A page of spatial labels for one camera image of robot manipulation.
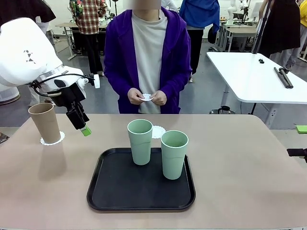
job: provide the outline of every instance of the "person's left hand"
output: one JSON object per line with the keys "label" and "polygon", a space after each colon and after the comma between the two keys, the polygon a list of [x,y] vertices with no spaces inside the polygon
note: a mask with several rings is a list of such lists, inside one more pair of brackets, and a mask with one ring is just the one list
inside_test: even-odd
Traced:
{"label": "person's left hand", "polygon": [[161,90],[158,90],[157,92],[152,94],[150,96],[150,98],[153,98],[152,102],[155,103],[156,105],[159,105],[159,106],[165,105],[166,102],[167,102],[167,97],[166,97],[165,93]]}

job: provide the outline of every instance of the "paper cup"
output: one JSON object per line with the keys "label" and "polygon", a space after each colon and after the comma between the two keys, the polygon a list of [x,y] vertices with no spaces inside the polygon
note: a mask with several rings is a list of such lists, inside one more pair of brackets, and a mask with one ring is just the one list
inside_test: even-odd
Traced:
{"label": "paper cup", "polygon": [[147,120],[134,120],[128,126],[133,162],[145,165],[150,161],[153,125]]}
{"label": "paper cup", "polygon": [[61,135],[53,104],[36,104],[29,108],[28,112],[45,143],[52,144],[60,140]]}
{"label": "paper cup", "polygon": [[170,180],[181,176],[189,138],[180,131],[167,131],[161,137],[163,175]]}

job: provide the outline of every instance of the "black dress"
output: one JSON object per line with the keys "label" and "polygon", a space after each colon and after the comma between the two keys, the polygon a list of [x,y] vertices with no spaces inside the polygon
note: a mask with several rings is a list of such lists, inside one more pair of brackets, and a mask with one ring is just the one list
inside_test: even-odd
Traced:
{"label": "black dress", "polygon": [[42,23],[56,18],[52,10],[42,0],[0,0],[0,26],[17,18],[40,16]]}
{"label": "black dress", "polygon": [[300,12],[295,0],[275,0],[263,30],[259,53],[266,57],[300,47]]}

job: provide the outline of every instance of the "tray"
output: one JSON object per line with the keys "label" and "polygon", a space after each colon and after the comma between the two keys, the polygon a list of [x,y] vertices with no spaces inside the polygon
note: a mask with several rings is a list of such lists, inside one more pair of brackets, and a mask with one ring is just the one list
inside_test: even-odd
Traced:
{"label": "tray", "polygon": [[90,207],[110,210],[182,210],[195,200],[188,157],[181,177],[168,180],[162,173],[161,148],[151,149],[147,165],[132,160],[131,148],[103,152],[87,192]]}

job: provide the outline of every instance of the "brown cup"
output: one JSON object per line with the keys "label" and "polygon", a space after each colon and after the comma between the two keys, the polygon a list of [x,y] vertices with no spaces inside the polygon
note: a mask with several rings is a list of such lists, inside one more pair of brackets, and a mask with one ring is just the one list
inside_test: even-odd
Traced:
{"label": "brown cup", "polygon": [[52,144],[60,140],[61,135],[53,104],[36,104],[29,108],[28,112],[45,143]]}

